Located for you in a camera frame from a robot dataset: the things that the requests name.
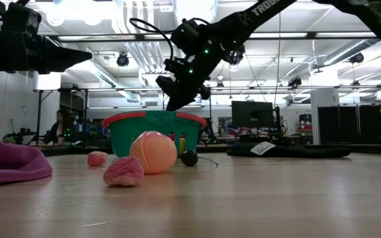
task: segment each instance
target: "pillar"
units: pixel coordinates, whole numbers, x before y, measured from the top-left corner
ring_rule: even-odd
[[[339,85],[339,78],[335,68],[326,67],[321,69],[322,73],[311,75],[312,85],[321,86],[336,86]],[[311,107],[312,107],[312,127],[314,145],[321,144],[320,130],[318,120],[318,108],[325,106],[339,105],[339,90],[338,89],[316,89],[311,91]]]

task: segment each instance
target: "orange ball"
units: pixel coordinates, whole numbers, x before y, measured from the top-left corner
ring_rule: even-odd
[[[144,132],[132,144],[130,156],[137,157],[146,175],[170,169],[177,159],[175,143],[159,132]]]

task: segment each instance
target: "white tag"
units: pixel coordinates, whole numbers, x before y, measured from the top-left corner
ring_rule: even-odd
[[[257,155],[262,155],[274,147],[276,147],[276,145],[273,145],[272,143],[264,141],[254,146],[254,148],[251,149],[251,152]]]

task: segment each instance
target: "purple fabric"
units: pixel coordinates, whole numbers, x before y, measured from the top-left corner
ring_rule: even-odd
[[[0,183],[42,179],[51,174],[50,164],[38,149],[0,141]]]

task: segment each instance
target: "red basket rim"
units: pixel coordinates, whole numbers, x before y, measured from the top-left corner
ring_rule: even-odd
[[[119,121],[119,120],[125,120],[129,118],[138,118],[138,117],[144,117],[146,116],[146,112],[124,112],[120,114],[116,114],[114,116],[110,116],[107,119],[103,120],[103,128],[106,128],[109,124]]]
[[[206,120],[199,117],[199,116],[195,116],[193,114],[189,114],[189,113],[186,113],[186,112],[176,112],[176,117],[178,118],[183,118],[183,119],[188,119],[188,120],[193,120],[195,122],[199,122],[202,124],[202,127],[205,127],[206,126]]]

